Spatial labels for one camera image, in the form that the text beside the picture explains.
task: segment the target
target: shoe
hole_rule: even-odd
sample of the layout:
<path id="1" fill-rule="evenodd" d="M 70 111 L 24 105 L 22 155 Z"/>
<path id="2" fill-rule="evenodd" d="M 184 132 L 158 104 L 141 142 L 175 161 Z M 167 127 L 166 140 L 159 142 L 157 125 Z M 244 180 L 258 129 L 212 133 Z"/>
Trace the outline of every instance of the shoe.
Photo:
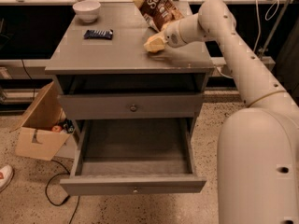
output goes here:
<path id="1" fill-rule="evenodd" d="M 13 169 L 10 165 L 4 166 L 0 169 L 0 192 L 3 191 L 10 183 L 13 176 Z"/>

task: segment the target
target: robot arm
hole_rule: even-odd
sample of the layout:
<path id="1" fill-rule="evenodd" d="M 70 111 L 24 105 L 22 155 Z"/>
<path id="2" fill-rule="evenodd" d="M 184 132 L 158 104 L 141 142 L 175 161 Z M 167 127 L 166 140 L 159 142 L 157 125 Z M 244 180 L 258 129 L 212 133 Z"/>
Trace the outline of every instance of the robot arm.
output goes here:
<path id="1" fill-rule="evenodd" d="M 214 39 L 249 109 L 226 120 L 218 143 L 220 224 L 299 224 L 299 108 L 235 30 L 219 0 L 171 23 L 171 47 Z"/>

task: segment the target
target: concrete floor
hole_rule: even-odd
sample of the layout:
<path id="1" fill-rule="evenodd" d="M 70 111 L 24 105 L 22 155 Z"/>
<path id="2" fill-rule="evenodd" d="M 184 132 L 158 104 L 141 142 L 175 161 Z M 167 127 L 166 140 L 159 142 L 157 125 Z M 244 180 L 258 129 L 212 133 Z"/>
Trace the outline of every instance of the concrete floor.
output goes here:
<path id="1" fill-rule="evenodd" d="M 217 140 L 221 125 L 231 114 L 242 108 L 237 95 L 206 96 L 192 137 L 197 174 L 207 182 L 199 194 L 159 194 L 123 196 L 82 196 L 72 223 L 99 224 L 217 224 Z M 20 116 L 0 117 L 0 166 L 13 166 L 15 175 L 10 185 L 0 193 L 0 223 L 58 223 L 69 222 L 78 197 L 56 207 L 45 196 L 48 180 L 64 171 L 52 161 L 18 157 L 14 150 L 19 132 L 9 128 Z M 69 169 L 72 160 L 55 158 Z M 50 185 L 50 197 L 56 203 L 65 196 L 59 178 Z"/>

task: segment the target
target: cardboard box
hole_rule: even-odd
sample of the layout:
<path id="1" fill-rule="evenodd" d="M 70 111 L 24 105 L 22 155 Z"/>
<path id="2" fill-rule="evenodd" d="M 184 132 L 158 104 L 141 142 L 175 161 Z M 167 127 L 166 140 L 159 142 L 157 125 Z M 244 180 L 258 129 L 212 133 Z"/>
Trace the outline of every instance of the cardboard box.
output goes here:
<path id="1" fill-rule="evenodd" d="M 54 156 L 74 158 L 74 133 L 56 133 L 51 128 L 62 120 L 64 111 L 57 101 L 53 82 L 43 87 L 11 131 L 20 129 L 16 155 L 50 161 Z"/>

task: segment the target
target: bowl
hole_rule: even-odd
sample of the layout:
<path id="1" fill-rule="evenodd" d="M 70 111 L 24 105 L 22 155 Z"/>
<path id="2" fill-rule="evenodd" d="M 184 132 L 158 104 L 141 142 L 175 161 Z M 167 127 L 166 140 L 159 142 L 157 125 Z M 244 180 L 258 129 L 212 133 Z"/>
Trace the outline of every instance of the bowl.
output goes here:
<path id="1" fill-rule="evenodd" d="M 77 16 L 84 22 L 93 22 L 99 16 L 101 4 L 93 0 L 77 2 L 73 9 Z"/>

